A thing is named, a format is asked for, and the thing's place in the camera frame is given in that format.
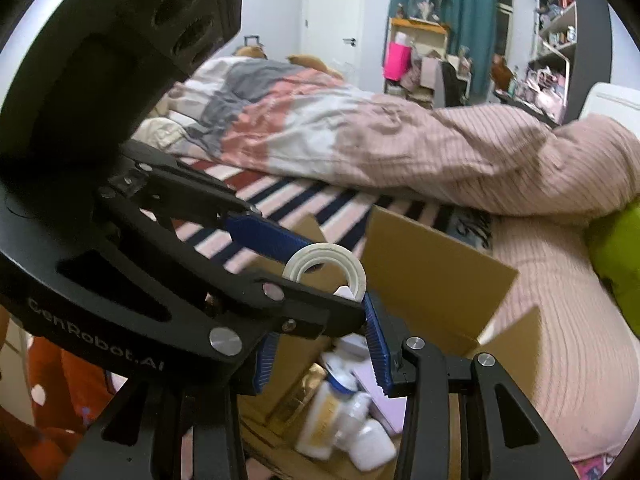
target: white tape roll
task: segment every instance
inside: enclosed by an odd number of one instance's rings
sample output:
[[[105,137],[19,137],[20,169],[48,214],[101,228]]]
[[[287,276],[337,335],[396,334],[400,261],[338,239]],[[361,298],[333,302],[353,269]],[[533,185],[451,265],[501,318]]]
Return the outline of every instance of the white tape roll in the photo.
[[[351,251],[335,244],[312,244],[300,249],[287,262],[283,278],[299,282],[305,271],[318,264],[335,264],[347,277],[349,289],[356,301],[362,301],[367,291],[364,267]]]

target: green pillow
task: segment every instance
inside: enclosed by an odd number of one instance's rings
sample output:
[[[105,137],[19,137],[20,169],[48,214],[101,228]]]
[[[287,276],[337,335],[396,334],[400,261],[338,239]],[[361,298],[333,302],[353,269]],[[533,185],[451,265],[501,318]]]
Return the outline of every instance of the green pillow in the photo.
[[[586,242],[593,268],[610,284],[626,322],[640,336],[640,200],[591,222]]]

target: comforter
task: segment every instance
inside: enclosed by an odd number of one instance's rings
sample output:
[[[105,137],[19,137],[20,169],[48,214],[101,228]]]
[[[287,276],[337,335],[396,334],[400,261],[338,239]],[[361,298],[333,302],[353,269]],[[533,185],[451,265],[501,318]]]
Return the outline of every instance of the comforter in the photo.
[[[409,187],[510,216],[594,218],[639,191],[640,141],[590,116],[555,130],[516,108],[424,110],[297,65],[210,59],[164,99],[165,150],[344,186]]]

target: open cardboard box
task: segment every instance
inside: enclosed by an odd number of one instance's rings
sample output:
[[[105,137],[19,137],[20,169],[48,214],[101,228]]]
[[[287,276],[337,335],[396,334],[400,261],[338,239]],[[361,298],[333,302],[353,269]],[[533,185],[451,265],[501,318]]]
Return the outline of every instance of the open cardboard box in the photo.
[[[312,216],[293,231],[323,242]],[[509,291],[517,271],[474,248],[417,222],[375,208],[367,226],[362,255],[367,288],[375,290],[390,314],[402,317],[412,335],[433,342],[445,353],[472,357],[481,351],[493,354],[529,397],[540,342],[540,314],[533,310],[485,346],[478,337]],[[258,258],[258,266],[281,274],[284,266]],[[342,273],[324,266],[308,273],[303,283],[327,292],[345,284]],[[327,462],[318,462],[294,450],[306,410],[282,435],[269,429],[269,417],[288,391],[331,346],[327,338],[316,341],[284,335],[268,386],[258,397],[238,400],[242,439],[246,449],[274,473],[294,480],[391,479],[395,463],[366,474],[349,457],[335,450]],[[460,425],[456,396],[450,398],[450,478],[460,477]]]

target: pink bag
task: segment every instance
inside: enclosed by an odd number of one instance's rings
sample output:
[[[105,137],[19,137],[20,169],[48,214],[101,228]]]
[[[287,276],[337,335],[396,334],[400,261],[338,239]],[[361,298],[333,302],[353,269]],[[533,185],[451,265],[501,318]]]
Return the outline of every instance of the pink bag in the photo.
[[[385,62],[385,79],[400,81],[411,65],[411,47],[399,43],[389,44]]]

